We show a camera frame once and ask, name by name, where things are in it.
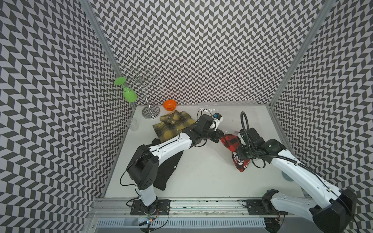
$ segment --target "red plaid cloth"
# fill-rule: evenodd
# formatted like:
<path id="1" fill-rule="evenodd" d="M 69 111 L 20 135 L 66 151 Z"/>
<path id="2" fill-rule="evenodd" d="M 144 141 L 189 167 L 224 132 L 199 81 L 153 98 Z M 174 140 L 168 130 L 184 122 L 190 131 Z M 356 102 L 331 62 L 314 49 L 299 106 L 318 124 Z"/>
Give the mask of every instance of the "red plaid cloth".
<path id="1" fill-rule="evenodd" d="M 232 151 L 232 159 L 233 163 L 236 166 L 236 168 L 243 172 L 247 166 L 250 164 L 250 159 L 240 160 L 238 159 L 238 155 L 236 153 L 237 147 L 239 146 L 239 138 L 233 134 L 225 134 L 220 138 L 222 143 L 225 145 L 226 148 L 228 148 L 230 151 Z"/>

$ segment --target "yellow plaid shirt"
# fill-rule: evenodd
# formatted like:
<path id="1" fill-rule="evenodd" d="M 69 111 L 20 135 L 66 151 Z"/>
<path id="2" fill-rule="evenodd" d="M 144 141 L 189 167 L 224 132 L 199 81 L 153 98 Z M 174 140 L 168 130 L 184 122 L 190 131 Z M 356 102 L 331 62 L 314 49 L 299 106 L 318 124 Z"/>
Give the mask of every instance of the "yellow plaid shirt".
<path id="1" fill-rule="evenodd" d="M 170 114 L 161 116 L 161 123 L 153 125 L 159 140 L 165 142 L 173 137 L 178 136 L 181 131 L 195 123 L 188 113 L 174 111 Z"/>

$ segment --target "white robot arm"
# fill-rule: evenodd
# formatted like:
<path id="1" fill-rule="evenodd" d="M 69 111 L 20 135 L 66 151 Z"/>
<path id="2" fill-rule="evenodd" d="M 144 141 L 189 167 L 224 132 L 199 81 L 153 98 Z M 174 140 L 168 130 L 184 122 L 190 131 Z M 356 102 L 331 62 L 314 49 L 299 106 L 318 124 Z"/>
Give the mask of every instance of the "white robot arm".
<path id="1" fill-rule="evenodd" d="M 201 142 L 212 140 L 218 143 L 223 132 L 217 127 L 223 120 L 220 114 L 202 115 L 179 136 L 156 146 L 140 146 L 127 170 L 135 181 L 136 191 L 142 203 L 151 207 L 156 203 L 153 182 L 157 169 L 164 161 L 180 151 L 189 149 Z M 340 190 L 337 186 L 324 180 L 311 169 L 302 164 L 281 143 L 275 139 L 267 142 L 258 135 L 254 128 L 240 131 L 241 145 L 238 148 L 240 159 L 263 159 L 282 170 L 299 184 L 312 199 L 296 198 L 277 190 L 270 190 L 262 197 L 264 208 L 286 211 L 314 222 L 324 232 L 342 232 L 353 218 L 356 206 L 356 195 L 349 189 Z"/>

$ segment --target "clear cup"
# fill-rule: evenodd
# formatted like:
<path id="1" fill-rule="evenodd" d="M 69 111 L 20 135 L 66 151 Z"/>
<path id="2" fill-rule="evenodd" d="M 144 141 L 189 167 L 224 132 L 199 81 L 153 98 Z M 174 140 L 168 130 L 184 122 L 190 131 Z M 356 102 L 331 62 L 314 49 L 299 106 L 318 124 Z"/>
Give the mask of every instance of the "clear cup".
<path id="1" fill-rule="evenodd" d="M 139 129 L 139 124 L 137 123 L 137 120 L 135 118 L 129 119 L 127 124 L 132 131 L 136 131 Z"/>

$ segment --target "chevron pattern wall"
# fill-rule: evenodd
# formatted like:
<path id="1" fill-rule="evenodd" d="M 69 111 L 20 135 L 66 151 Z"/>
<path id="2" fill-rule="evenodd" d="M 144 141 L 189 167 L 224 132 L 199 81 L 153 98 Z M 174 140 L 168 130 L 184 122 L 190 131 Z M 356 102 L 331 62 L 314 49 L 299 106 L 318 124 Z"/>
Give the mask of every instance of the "chevron pattern wall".
<path id="1" fill-rule="evenodd" d="M 372 23 L 372 1 L 336 2 L 275 106 L 301 160 L 357 193 L 360 232 L 373 232 Z"/>
<path id="2" fill-rule="evenodd" d="M 150 81 L 151 103 L 194 104 L 268 103 L 323 1 L 91 3 L 123 74 L 147 66 L 158 75 Z"/>
<path id="3" fill-rule="evenodd" d="M 77 0 L 0 9 L 0 232 L 79 232 L 129 106 Z"/>

